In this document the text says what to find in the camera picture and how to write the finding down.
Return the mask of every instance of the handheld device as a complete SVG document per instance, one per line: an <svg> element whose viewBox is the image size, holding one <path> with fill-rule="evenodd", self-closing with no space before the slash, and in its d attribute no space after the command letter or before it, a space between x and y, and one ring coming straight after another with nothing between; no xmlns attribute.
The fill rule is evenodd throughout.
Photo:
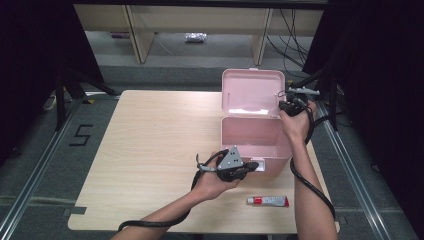
<svg viewBox="0 0 424 240"><path fill-rule="evenodd" d="M301 113L308 106L309 95L319 95L319 91L314 91L303 88L289 88L285 90L286 101L279 101L278 107L283 110L290 117L296 116Z"/></svg>

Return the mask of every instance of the person's right hand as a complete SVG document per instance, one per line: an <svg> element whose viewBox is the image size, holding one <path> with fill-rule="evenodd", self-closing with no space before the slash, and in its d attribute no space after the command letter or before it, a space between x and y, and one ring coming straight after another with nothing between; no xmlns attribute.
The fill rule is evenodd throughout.
<svg viewBox="0 0 424 240"><path fill-rule="evenodd" d="M215 157L209 164L209 167L216 168L218 157ZM232 182L222 181L215 172L204 172L197 181L196 186L193 188L192 193L198 194L201 201L212 200L217 198L221 193L237 187L240 179Z"/></svg>
<svg viewBox="0 0 424 240"><path fill-rule="evenodd" d="M312 110L312 113L315 116L317 109L316 104L312 101L308 101L308 107ZM287 115L285 111L280 111L280 117L283 123L283 131L290 140L305 140L310 124L308 114L305 111L302 111L293 117Z"/></svg>

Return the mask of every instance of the black curtain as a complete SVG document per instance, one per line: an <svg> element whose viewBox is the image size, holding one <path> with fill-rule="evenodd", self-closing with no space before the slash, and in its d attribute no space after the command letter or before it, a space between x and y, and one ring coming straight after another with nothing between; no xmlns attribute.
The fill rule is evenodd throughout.
<svg viewBox="0 0 424 240"><path fill-rule="evenodd" d="M366 21L350 39L353 46L344 48L345 58L335 68L342 71L336 76L354 127L424 239L424 9L419 0L368 1L367 7L360 16ZM323 16L305 64L308 73L324 67L338 41L329 33L344 28L325 22L340 17L348 23L344 12L327 14L331 16ZM345 16L354 17L355 12Z"/></svg>

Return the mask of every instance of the floor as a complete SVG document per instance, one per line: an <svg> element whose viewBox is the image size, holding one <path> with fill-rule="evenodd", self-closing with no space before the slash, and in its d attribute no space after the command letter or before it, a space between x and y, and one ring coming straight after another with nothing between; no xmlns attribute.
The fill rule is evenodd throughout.
<svg viewBox="0 0 424 240"><path fill-rule="evenodd" d="M260 66L256 66L253 62L248 36L207 35L204 43L193 44L185 42L183 33L159 33L155 36L146 62L139 64L136 62L129 39L112 38L110 33L107 32L86 32L86 34L101 67L131 67L134 69L155 67L200 68L205 71L226 68L259 68L284 71L287 81L306 76L306 74L300 72L300 65L303 56L306 56L306 54L299 53L300 48L293 44L292 38L290 39L291 48L286 48L283 41L289 41L288 37L271 36L270 41L267 41L266 44L263 62ZM301 51L307 52L312 38L299 37L297 41L302 46ZM272 46L271 42L279 49L280 53ZM285 52L288 57L294 59L297 63L287 60L287 57L283 57L281 52ZM117 101L99 102L99 111L105 117L90 115L89 110L87 110L88 106L84 104L75 113L72 112L71 105L68 109L70 114L77 116L75 119L78 119L76 120L78 123L96 119L96 121L102 122L100 125L106 127L108 117L113 113L113 106ZM320 114L325 115L325 107L320 109L323 111ZM36 123L40 127L35 127L31 132L33 138L22 143L23 146L31 149L27 152L32 152L32 155L25 156L25 153L23 153L23 156L19 157L33 158L33 161L30 161L29 164L22 164L19 161L10 160L1 169L0 214L2 216L10 214L9 210L16 196L22 194L20 191L29 184L27 179L31 179L33 169L39 167L36 156L43 158L44 149L49 146L49 141L54 141L58 137L55 136L51 128L47 127L54 125L54 117L52 112L42 116ZM322 127L316 129L315 138L312 140L314 143L328 141L327 144L317 144L316 151L321 159L326 159L323 161L333 161L320 164L322 164L322 170L332 194L331 197L337 202L336 212L343 230L340 233L340 239L418 239L405 219L402 210L397 206L390 189L385 185L381 176L370 168L372 160L369 159L366 149L355 134L354 129L349 126L344 127L349 125L349 119L340 118L338 123L340 124L338 132L332 131L332 127L325 123ZM93 137L92 141L97 141L97 144L99 144L101 136ZM60 149L52 150L58 158L61 156L65 158L67 154L70 154ZM42 180L35 183L36 190L32 194L51 197L47 199L29 196L31 208L28 208L25 214L20 215L21 223L13 227L16 229L15 233L9 236L11 239L42 239L43 237L52 239L52 236L57 239L104 239L110 237L110 233L98 232L72 232L67 233L67 237L64 237L63 233L68 231L66 224L65 226L57 224L58 222L66 223L66 217L69 216L69 211L79 194L78 188L73 190L75 188L72 185L82 184L84 181L84 178L76 179L73 177L73 172L80 171L83 172L83 175L86 175L86 171L90 167L91 162L85 162L81 156L94 156L95 151L90 150L78 154L77 162L70 164L67 169L60 168L60 162L54 161L46 169L45 176L41 176ZM50 178L51 172L55 172L55 175L57 175L58 171L61 171L60 173L66 180L59 188L54 186L54 178ZM41 216L45 222L49 223L48 225L51 225L49 227L52 230L46 232L47 227L40 223L43 221L34 220L34 216ZM270 239L277 240L285 239L285 237L269 236Z"/></svg>

